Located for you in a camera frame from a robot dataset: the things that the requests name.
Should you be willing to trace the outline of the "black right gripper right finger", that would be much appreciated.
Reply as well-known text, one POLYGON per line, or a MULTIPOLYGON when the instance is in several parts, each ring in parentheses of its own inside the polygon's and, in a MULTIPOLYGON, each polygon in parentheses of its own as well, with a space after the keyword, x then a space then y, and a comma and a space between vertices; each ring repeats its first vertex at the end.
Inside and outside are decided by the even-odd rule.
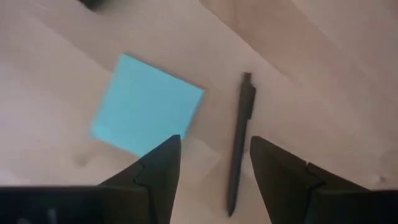
POLYGON ((368 191, 260 136, 251 138, 249 153, 272 224, 304 224, 312 194, 318 189, 368 191))

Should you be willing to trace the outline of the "black pen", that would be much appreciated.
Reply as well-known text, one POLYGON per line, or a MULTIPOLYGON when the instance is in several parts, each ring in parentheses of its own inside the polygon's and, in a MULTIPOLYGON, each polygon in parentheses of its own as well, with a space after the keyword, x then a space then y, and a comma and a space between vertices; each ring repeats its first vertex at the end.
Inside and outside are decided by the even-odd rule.
POLYGON ((228 182, 227 211, 229 217, 232 217, 236 208, 246 130, 248 121, 252 116, 255 95, 256 87, 252 84, 252 73, 245 72, 239 93, 236 130, 234 134, 231 168, 228 182))

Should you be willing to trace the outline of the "blue sticky note pad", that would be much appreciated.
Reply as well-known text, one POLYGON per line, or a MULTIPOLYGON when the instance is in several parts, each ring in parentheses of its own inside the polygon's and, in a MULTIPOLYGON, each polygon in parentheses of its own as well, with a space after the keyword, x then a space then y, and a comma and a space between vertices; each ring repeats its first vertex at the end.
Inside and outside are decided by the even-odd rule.
POLYGON ((172 135, 185 137, 203 95, 202 88, 122 54, 91 135, 142 157, 172 135))

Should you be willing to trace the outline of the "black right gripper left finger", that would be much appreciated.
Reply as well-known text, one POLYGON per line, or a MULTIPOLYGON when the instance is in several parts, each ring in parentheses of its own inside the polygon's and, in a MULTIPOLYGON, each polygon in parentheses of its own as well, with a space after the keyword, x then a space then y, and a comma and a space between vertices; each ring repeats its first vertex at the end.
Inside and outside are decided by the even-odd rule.
POLYGON ((170 224, 180 177, 181 154, 181 137, 176 134, 101 185, 145 190, 147 198, 133 202, 132 210, 145 208, 149 217, 137 224, 170 224))

